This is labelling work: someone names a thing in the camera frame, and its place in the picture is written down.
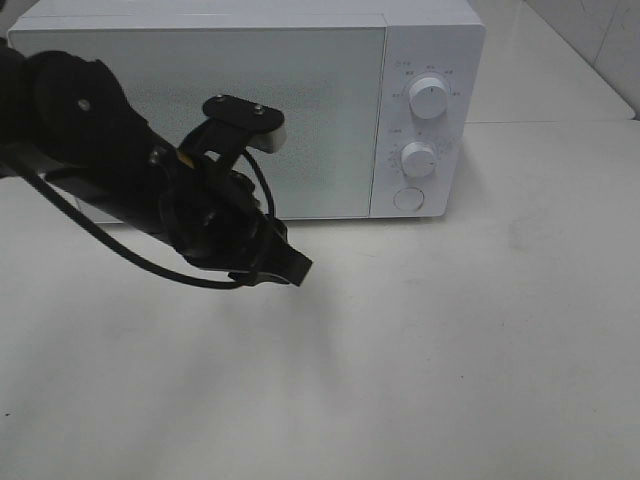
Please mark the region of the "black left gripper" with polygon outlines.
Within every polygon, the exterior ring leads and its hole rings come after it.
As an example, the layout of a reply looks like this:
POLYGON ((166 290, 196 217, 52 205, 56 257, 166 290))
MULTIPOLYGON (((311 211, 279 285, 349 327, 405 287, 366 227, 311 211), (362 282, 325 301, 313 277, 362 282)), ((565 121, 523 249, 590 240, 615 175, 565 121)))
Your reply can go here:
POLYGON ((167 176, 159 211, 171 245, 191 265, 232 280, 301 286, 313 262, 289 244, 251 148, 217 153, 206 121, 156 162, 167 176))

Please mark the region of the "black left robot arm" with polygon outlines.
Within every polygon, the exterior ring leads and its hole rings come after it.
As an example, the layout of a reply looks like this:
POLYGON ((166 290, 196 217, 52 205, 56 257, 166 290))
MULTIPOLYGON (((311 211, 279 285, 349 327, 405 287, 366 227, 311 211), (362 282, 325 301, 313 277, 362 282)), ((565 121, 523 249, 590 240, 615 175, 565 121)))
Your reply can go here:
POLYGON ((217 95, 179 145, 149 126, 112 71, 63 51, 1 49, 1 174, 19 177, 115 254, 164 279, 213 290, 300 285, 311 260, 293 248, 262 170, 237 171, 282 145, 279 110, 217 95), (80 199, 172 247, 187 276, 125 247, 73 205, 80 199))

